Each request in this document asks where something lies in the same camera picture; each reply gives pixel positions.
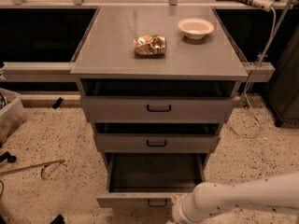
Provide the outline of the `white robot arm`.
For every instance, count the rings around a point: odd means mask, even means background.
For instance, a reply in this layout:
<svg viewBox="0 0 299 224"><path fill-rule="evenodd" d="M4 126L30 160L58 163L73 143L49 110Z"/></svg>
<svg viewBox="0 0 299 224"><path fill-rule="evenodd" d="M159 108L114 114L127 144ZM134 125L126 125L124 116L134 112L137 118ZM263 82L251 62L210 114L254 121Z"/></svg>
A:
<svg viewBox="0 0 299 224"><path fill-rule="evenodd" d="M204 182L191 193L172 196L177 224L197 224L236 208L299 214L299 173L276 175L234 185Z"/></svg>

